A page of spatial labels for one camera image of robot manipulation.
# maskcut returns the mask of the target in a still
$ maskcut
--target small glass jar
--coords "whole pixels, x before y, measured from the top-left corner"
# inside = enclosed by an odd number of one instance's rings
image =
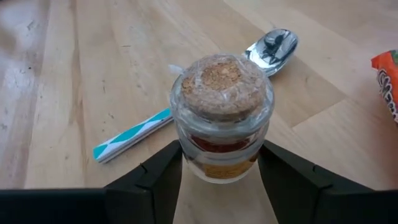
[[[226,184],[243,178],[257,160],[274,92],[254,62],[217,54],[176,79],[170,108],[190,169],[203,180]]]

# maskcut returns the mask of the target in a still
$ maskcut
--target cork stopper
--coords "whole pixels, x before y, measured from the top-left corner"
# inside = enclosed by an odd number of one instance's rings
[[[244,57],[217,54],[195,62],[183,74],[187,106],[210,121],[240,121],[262,106],[266,81],[261,69]]]

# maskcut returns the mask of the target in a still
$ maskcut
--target orange packaging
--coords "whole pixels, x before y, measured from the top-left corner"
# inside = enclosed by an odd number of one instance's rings
[[[372,67],[378,70],[380,94],[398,124],[398,50],[390,50],[374,57]]]

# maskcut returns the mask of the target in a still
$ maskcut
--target wooden surface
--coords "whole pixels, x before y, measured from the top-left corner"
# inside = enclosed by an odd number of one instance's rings
[[[168,106],[175,76],[273,27],[300,37],[267,139],[374,189],[398,188],[398,130],[370,59],[398,48],[395,0],[0,1],[0,188],[100,187],[177,138],[170,124],[109,164],[93,146]],[[255,168],[183,172],[175,223],[276,223]]]

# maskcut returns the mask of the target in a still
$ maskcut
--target patterned spoon handle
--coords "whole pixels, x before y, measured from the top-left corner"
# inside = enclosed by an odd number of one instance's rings
[[[166,108],[144,122],[94,147],[93,155],[97,162],[105,163],[129,149],[145,137],[165,126],[172,119],[170,108]]]

